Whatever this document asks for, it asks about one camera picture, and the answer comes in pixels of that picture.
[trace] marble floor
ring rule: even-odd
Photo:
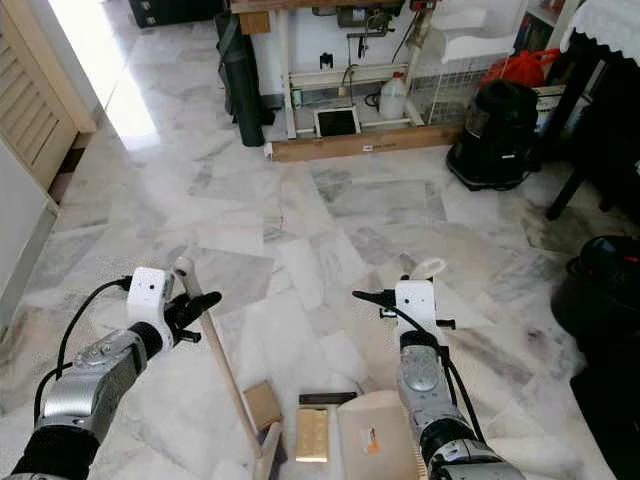
[[[583,187],[549,223],[568,175],[548,165],[511,192],[468,192],[446,148],[272,164],[241,145],[224,113],[211,23],[157,28],[126,66],[63,198],[60,217],[0,344],[0,476],[30,433],[40,376],[67,321],[97,285],[136,266],[196,261],[222,292],[217,325],[241,387],[269,379],[290,457],[302,392],[392,387],[377,312],[349,295],[391,287],[444,258],[440,317],[489,444],[529,480],[607,480],[569,379],[583,365],[549,295],[598,234],[636,232]],[[74,351],[127,326],[110,290],[74,333]],[[337,451],[335,441],[332,451]],[[236,480],[251,454],[206,343],[154,359],[122,402],[91,472],[98,479]],[[341,479],[289,461],[280,478]]]

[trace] louvered door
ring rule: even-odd
[[[45,190],[77,134],[4,7],[0,7],[0,134]]]

